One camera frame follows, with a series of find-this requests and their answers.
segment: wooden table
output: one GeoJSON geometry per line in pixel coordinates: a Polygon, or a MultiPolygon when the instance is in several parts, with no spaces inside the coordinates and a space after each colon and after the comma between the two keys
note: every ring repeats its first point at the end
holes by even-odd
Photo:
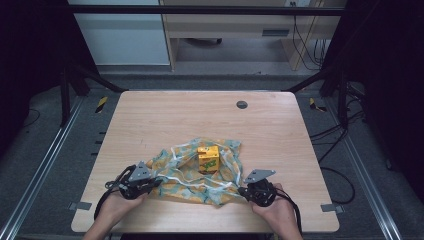
{"type": "MultiPolygon", "coordinates": [[[[242,142],[243,177],[253,169],[276,170],[270,182],[282,183],[298,204],[305,232],[339,228],[335,212],[323,212],[331,200],[295,96],[288,92],[129,91],[122,94],[72,229],[93,223],[104,184],[140,160],[197,137],[242,142]],[[240,109],[238,101],[248,107],[240,109]]],[[[222,207],[174,199],[149,199],[113,229],[115,232],[271,232],[244,200],[222,207]]]]}

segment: white cabinet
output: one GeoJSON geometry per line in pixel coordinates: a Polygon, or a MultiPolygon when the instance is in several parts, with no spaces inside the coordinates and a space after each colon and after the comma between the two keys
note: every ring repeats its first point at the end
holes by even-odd
{"type": "MultiPolygon", "coordinates": [[[[69,4],[158,5],[157,0],[68,0],[69,4]]],[[[169,65],[159,14],[75,14],[96,65],[169,65]]]]}

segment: plastic bag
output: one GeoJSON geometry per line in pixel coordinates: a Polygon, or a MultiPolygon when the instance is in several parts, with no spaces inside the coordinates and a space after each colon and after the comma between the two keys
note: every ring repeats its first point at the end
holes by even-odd
{"type": "Polygon", "coordinates": [[[157,196],[172,196],[193,203],[223,205],[241,197],[242,164],[238,159],[240,141],[196,138],[188,143],[162,150],[147,162],[152,175],[162,177],[162,184],[153,190],[157,196]],[[218,146],[219,168],[214,174],[199,172],[198,147],[218,146]]]}

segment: human hand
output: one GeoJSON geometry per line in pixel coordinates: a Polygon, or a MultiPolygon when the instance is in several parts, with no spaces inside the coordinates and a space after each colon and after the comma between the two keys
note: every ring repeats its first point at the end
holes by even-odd
{"type": "Polygon", "coordinates": [[[115,226],[121,219],[132,209],[141,205],[147,198],[148,194],[144,193],[136,199],[125,199],[119,190],[113,190],[100,208],[97,218],[108,218],[113,220],[115,226]]]}
{"type": "Polygon", "coordinates": [[[84,240],[102,240],[121,219],[147,198],[144,193],[133,200],[125,199],[119,191],[113,190],[103,202],[99,215],[84,235],[84,240]]]}
{"type": "MultiPolygon", "coordinates": [[[[280,183],[274,184],[274,187],[283,190],[280,183]]],[[[302,239],[293,206],[289,201],[277,196],[268,207],[260,207],[252,201],[249,203],[252,211],[261,216],[282,239],[302,239]]]]}

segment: yellow box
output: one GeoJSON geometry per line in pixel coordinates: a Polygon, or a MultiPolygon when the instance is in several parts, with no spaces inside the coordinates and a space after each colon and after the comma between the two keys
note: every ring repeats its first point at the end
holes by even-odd
{"type": "Polygon", "coordinates": [[[218,146],[198,147],[199,172],[202,174],[214,174],[219,169],[218,146]]]}

